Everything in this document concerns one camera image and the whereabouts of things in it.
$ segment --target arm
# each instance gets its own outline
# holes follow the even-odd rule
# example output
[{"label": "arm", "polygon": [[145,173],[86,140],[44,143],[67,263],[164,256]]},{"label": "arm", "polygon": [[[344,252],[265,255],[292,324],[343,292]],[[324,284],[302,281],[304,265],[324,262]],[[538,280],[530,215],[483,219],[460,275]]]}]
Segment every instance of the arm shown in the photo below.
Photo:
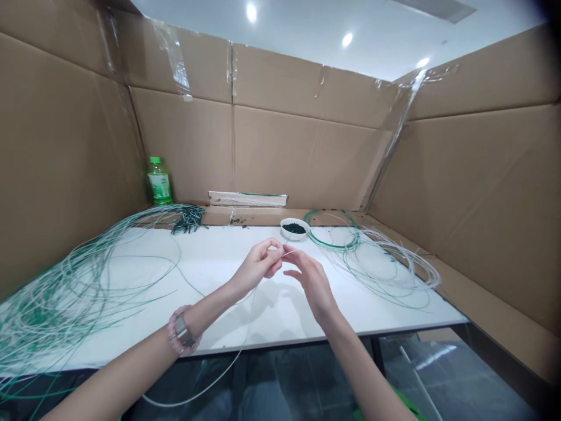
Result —
[{"label": "arm", "polygon": [[[277,250],[268,250],[270,246]],[[193,305],[182,317],[199,337],[222,313],[280,269],[282,245],[275,239],[254,246],[236,274],[222,287]],[[119,418],[178,358],[163,326],[96,372],[44,420],[107,420]]]},{"label": "arm", "polygon": [[284,274],[302,284],[314,317],[341,364],[364,418],[368,421],[414,420],[339,310],[321,264],[294,247],[284,245],[284,248],[290,254],[282,260],[300,270]]}]

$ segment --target forearm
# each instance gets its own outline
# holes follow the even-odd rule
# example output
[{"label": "forearm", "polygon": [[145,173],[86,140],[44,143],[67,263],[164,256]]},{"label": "forearm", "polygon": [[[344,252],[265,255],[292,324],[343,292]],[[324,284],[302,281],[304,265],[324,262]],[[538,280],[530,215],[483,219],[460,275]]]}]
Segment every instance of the forearm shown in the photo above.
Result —
[{"label": "forearm", "polygon": [[[187,309],[183,319],[191,333],[199,336],[243,295],[228,282]],[[163,326],[91,376],[44,419],[115,421],[177,358]]]},{"label": "forearm", "polygon": [[339,310],[322,328],[365,420],[414,420]]}]

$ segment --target small white bowl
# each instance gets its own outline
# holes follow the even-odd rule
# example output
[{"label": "small white bowl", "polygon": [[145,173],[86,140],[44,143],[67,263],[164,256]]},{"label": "small white bowl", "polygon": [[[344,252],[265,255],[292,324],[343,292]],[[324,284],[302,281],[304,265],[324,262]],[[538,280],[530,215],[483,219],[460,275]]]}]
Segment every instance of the small white bowl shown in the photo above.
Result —
[{"label": "small white bowl", "polygon": [[[283,225],[289,225],[291,223],[295,223],[295,224],[300,225],[303,229],[306,230],[306,232],[303,233],[303,234],[293,234],[290,231],[287,231],[282,227]],[[308,235],[308,232],[310,232],[310,226],[306,222],[302,221],[301,219],[285,218],[280,222],[280,233],[287,240],[299,241],[302,238],[306,237]]]}]

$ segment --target wrist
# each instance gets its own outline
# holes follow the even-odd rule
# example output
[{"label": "wrist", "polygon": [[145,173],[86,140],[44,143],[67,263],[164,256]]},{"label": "wrist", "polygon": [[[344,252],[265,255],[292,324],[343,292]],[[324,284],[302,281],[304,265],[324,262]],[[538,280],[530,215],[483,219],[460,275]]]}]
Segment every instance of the wrist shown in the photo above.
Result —
[{"label": "wrist", "polygon": [[324,313],[318,320],[317,323],[323,329],[326,335],[336,333],[341,328],[341,324],[346,321],[345,317],[341,313],[338,307],[333,310]]}]

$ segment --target bottle label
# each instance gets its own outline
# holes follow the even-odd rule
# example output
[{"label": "bottle label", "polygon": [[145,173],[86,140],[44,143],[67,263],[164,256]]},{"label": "bottle label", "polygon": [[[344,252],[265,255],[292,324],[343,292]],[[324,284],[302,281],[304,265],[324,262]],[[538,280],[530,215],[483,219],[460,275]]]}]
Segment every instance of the bottle label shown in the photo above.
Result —
[{"label": "bottle label", "polygon": [[149,174],[150,184],[154,199],[167,199],[171,197],[169,178],[167,174]]}]

